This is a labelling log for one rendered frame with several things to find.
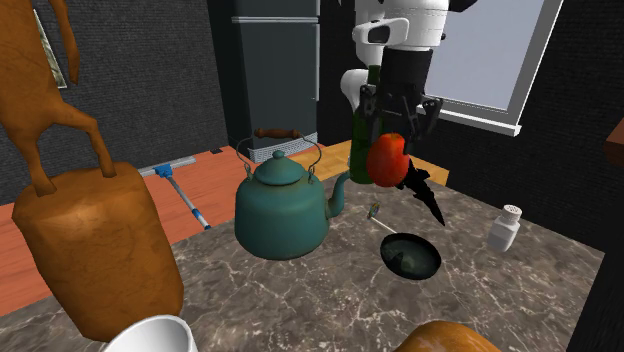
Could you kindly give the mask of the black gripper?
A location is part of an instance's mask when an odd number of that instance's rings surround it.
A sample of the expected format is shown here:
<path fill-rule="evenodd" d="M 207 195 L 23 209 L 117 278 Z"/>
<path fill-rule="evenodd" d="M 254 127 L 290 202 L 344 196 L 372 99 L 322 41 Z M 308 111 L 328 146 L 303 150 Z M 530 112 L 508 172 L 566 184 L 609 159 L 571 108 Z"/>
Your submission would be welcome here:
<path fill-rule="evenodd" d="M 438 120 L 443 100 L 427 97 L 422 103 L 433 51 L 404 51 L 385 47 L 377 95 L 384 110 L 402 110 L 406 120 L 403 154 L 408 155 L 415 141 L 429 135 Z M 374 143 L 382 130 L 380 109 L 377 107 L 376 86 L 360 88 L 359 114 L 365 120 L 369 143 Z"/>

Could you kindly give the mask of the red orange apple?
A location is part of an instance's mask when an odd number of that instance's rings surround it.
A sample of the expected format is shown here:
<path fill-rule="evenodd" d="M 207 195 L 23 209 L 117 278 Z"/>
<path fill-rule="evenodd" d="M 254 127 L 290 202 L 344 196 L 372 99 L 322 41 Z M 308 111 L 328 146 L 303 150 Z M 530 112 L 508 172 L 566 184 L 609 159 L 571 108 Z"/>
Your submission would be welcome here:
<path fill-rule="evenodd" d="M 405 140 L 398 133 L 382 134 L 370 147 L 366 170 L 380 187 L 393 187 L 407 175 L 410 157 L 404 153 Z"/>

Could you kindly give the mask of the dark green glass bottle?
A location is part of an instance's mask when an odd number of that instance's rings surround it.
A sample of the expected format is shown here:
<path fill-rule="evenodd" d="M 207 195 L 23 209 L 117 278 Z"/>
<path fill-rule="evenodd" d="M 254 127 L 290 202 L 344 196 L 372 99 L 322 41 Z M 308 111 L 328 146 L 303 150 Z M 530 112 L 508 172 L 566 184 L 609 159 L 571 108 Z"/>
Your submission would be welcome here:
<path fill-rule="evenodd" d="M 361 87 L 365 84 L 376 86 L 379 83 L 380 65 L 371 65 L 366 70 L 357 70 L 355 73 L 356 98 L 355 110 L 352 116 L 352 139 L 349 158 L 350 178 L 358 184 L 372 184 L 373 181 L 368 175 L 366 160 L 371 146 L 369 141 L 370 132 L 368 123 L 364 116 L 362 104 L 360 102 Z"/>

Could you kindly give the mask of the colourful lollipop with white stick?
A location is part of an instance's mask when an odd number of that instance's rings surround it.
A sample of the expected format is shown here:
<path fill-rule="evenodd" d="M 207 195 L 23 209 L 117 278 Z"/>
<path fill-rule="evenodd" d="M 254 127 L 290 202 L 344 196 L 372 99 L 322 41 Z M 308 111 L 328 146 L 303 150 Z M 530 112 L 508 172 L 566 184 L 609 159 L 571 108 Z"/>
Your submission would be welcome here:
<path fill-rule="evenodd" d="M 369 211 L 366 215 L 366 218 L 370 221 L 373 221 L 374 223 L 376 223 L 377 225 L 381 226 L 382 228 L 384 228 L 385 230 L 389 231 L 390 233 L 395 233 L 395 230 L 393 230 L 392 228 L 390 228 L 389 226 L 385 225 L 384 223 L 382 223 L 381 221 L 379 221 L 376 218 L 376 215 L 378 214 L 380 210 L 380 203 L 379 202 L 375 202 L 373 203 L 370 208 Z"/>

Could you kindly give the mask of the dark grey refrigerator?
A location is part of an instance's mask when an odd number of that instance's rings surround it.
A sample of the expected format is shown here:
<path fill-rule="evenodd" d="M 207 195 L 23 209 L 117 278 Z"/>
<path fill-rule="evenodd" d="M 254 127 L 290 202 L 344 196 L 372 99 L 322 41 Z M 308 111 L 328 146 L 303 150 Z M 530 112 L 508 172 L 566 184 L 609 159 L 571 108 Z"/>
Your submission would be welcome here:
<path fill-rule="evenodd" d="M 279 149 L 310 147 L 303 139 L 257 138 L 263 129 L 296 129 L 316 141 L 319 100 L 320 0 L 233 0 L 244 87 L 244 129 L 249 159 L 262 163 Z"/>

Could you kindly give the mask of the black bowl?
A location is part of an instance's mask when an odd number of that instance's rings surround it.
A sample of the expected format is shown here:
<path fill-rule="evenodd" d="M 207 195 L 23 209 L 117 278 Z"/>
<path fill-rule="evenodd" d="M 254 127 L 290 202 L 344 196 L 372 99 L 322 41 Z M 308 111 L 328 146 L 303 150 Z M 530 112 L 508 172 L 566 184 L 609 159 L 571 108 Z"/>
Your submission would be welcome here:
<path fill-rule="evenodd" d="M 380 255 L 391 272 L 410 280 L 432 277 L 442 263 L 434 245 L 411 233 L 387 235 L 381 242 Z"/>

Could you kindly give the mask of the white salt shaker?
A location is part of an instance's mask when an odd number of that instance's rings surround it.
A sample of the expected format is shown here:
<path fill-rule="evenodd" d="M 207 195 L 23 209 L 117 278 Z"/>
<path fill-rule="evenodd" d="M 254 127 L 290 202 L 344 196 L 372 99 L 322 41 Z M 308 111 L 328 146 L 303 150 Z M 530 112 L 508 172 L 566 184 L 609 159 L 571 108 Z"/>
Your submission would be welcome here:
<path fill-rule="evenodd" d="M 520 228 L 522 210 L 514 205 L 505 205 L 489 230 L 487 244 L 500 252 L 506 252 L 513 243 Z"/>

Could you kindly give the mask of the brown wooden furniture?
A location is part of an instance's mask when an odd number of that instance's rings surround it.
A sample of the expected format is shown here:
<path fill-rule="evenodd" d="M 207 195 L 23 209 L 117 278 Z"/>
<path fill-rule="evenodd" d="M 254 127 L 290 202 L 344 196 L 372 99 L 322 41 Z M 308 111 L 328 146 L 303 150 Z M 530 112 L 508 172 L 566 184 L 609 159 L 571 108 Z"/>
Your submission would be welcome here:
<path fill-rule="evenodd" d="M 624 118 L 605 140 L 603 151 L 609 163 L 624 168 Z"/>

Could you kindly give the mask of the blue and grey floor squeegee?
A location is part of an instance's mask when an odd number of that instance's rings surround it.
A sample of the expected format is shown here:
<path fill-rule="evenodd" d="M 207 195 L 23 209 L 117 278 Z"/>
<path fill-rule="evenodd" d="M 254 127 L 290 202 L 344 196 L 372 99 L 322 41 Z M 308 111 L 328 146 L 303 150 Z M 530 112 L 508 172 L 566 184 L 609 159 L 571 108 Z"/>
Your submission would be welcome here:
<path fill-rule="evenodd" d="M 171 160 L 166 163 L 160 163 L 144 168 L 140 168 L 138 172 L 142 177 L 147 177 L 151 175 L 157 175 L 160 178 L 166 179 L 180 196 L 182 201 L 189 208 L 190 212 L 196 218 L 196 220 L 201 224 L 204 230 L 208 230 L 211 228 L 211 225 L 206 221 L 202 213 L 196 208 L 196 206 L 192 203 L 192 201 L 188 198 L 185 192 L 180 188 L 178 183 L 174 179 L 173 170 L 176 168 L 180 168 L 183 166 L 191 165 L 196 162 L 196 158 L 194 156 L 187 156 L 183 158 L 178 158 Z"/>

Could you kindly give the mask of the brown round object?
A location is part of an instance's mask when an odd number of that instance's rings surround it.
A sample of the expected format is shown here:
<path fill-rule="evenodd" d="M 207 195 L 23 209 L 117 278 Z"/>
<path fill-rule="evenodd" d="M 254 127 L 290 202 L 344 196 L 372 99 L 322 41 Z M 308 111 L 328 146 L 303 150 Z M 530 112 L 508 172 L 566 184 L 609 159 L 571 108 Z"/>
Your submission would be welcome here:
<path fill-rule="evenodd" d="M 430 321 L 418 326 L 393 352 L 502 352 L 463 324 Z"/>

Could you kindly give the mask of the brown animal figure on base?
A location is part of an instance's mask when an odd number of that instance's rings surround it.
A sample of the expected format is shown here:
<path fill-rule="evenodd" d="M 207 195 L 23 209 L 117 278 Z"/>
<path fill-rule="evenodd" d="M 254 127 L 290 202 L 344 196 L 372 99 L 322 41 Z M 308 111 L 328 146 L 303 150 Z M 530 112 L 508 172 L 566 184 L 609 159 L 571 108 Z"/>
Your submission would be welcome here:
<path fill-rule="evenodd" d="M 31 0 L 0 0 L 0 124 L 32 181 L 12 219 L 80 333 L 109 342 L 137 321 L 179 314 L 184 286 L 148 188 L 111 159 L 97 121 L 64 102 Z M 86 132 L 98 167 L 48 177 L 37 141 L 54 124 Z"/>

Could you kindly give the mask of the white cup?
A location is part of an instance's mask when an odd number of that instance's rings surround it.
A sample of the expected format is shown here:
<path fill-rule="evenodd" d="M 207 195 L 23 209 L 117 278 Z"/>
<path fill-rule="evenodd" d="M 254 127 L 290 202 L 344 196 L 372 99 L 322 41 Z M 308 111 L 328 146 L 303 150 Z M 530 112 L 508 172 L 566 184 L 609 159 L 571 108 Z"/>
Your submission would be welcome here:
<path fill-rule="evenodd" d="M 123 330 L 102 352 L 198 352 L 198 348 L 183 319 L 157 315 Z"/>

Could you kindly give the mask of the window with white frame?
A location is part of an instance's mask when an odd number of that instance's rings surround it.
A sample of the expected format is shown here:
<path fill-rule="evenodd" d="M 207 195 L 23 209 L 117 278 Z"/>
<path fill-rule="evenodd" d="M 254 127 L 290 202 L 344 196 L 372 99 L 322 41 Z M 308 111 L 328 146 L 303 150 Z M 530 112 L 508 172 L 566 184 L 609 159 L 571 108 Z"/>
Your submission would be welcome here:
<path fill-rule="evenodd" d="M 425 92 L 440 118 L 506 136 L 520 120 L 564 0 L 478 0 L 451 13 Z"/>

